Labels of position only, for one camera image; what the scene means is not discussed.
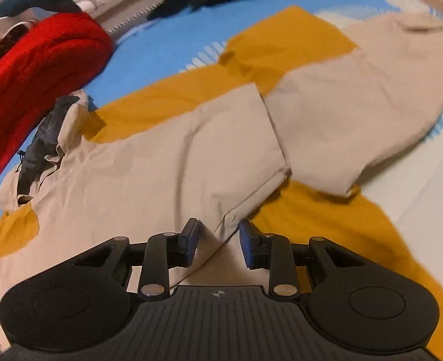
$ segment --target bed sheet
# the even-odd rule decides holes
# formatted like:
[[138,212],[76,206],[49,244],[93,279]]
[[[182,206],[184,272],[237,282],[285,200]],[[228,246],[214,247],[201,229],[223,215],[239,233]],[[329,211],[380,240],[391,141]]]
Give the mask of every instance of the bed sheet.
[[[131,30],[119,40],[117,50],[105,70],[85,90],[95,105],[101,107],[172,74],[212,64],[217,61],[230,37],[290,5],[299,5],[340,28],[387,12],[426,11],[442,16],[419,0],[241,0],[202,8],[196,12],[184,11],[169,19]],[[32,136],[33,133],[26,139],[22,149],[31,142]],[[408,176],[414,174],[412,166],[420,164],[420,159],[424,159],[424,166],[417,166],[417,177],[409,178]],[[411,205],[420,197],[421,191],[434,177],[442,159],[443,113],[424,143],[405,155],[396,166],[383,165],[376,177],[365,176],[364,192],[379,203],[393,222],[399,225]],[[0,183],[4,174],[18,161],[17,157],[11,160],[0,176]],[[387,189],[387,185],[394,185],[395,179],[399,183],[398,188]],[[400,198],[402,202],[391,205],[393,197],[403,197]],[[419,236],[430,231],[432,230],[420,230]],[[423,258],[424,248],[417,243],[408,244],[416,258],[436,278],[441,278],[440,269],[427,265],[427,259]]]

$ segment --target bed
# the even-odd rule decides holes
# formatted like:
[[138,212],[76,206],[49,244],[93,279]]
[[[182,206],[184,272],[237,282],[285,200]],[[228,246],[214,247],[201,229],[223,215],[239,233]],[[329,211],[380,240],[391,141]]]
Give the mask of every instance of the bed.
[[[443,19],[443,10],[437,9],[443,8],[441,0],[430,0],[437,8],[421,0],[242,0],[144,23],[144,13],[157,2],[116,0],[95,12],[117,40],[108,66],[85,87],[96,107],[162,78],[213,64],[230,37],[290,5],[339,28],[392,11],[428,12]],[[11,160],[0,183],[18,162],[17,157]],[[419,145],[363,174],[359,183],[443,286],[443,112]]]

